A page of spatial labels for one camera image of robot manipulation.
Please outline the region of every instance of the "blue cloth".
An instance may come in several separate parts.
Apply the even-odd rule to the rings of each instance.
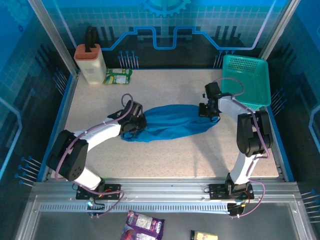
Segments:
[[[147,127],[136,134],[126,132],[121,138],[128,142],[150,142],[177,139],[204,133],[219,121],[213,117],[199,116],[196,105],[166,105],[144,113]]]

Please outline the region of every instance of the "green basket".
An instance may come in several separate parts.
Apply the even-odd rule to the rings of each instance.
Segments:
[[[238,79],[244,85],[244,93],[235,98],[251,109],[271,104],[270,81],[267,61],[254,57],[225,55],[222,76]],[[231,79],[221,83],[223,93],[241,92],[241,85]]]

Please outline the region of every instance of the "gear graphic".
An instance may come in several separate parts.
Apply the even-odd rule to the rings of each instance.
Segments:
[[[29,15],[29,8],[27,0],[0,0],[0,7],[7,7],[11,16],[19,24],[27,20]]]
[[[173,17],[174,14],[180,14],[181,9],[186,9],[186,5],[191,0],[141,0],[145,10],[149,10],[150,14],[155,13],[157,17],[167,16]]]

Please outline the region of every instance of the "plastic basket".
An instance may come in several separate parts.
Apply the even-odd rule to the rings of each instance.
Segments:
[[[251,109],[271,104],[270,81],[267,61],[254,57],[225,55],[222,76],[238,79],[244,85],[244,93],[235,98]],[[231,79],[221,83],[223,93],[241,92],[241,85]]]

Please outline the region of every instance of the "green package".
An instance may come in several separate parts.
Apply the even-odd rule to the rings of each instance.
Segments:
[[[128,84],[132,70],[129,68],[107,69],[103,84]]]

